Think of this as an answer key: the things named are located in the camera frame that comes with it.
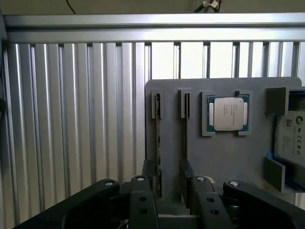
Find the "gray fixture board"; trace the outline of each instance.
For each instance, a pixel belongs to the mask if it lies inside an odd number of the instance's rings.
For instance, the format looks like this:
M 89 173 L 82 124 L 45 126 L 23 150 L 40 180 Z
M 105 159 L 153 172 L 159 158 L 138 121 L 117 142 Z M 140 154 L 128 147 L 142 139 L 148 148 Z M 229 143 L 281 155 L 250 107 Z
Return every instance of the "gray fixture board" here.
M 176 187 L 179 186 L 179 161 L 185 158 L 185 149 L 188 151 L 187 159 L 198 176 L 212 177 L 219 185 L 229 179 L 240 179 L 263 187 L 264 157 L 273 150 L 275 130 L 275 116 L 265 113 L 266 88 L 297 89 L 301 85 L 300 79 L 294 77 L 149 81 L 145 87 L 146 157 L 152 160 L 156 159 L 157 152 L 152 94 L 160 93 L 163 97 L 159 121 L 162 198 L 167 201 L 181 199 Z M 181 118 L 181 90 L 191 93 L 187 125 Z M 219 97 L 233 97 L 235 91 L 249 91 L 250 134 L 216 132 L 213 136 L 203 136 L 202 127 L 205 126 L 202 126 L 202 120 L 206 113 L 202 110 L 206 101 L 202 101 L 202 91 Z

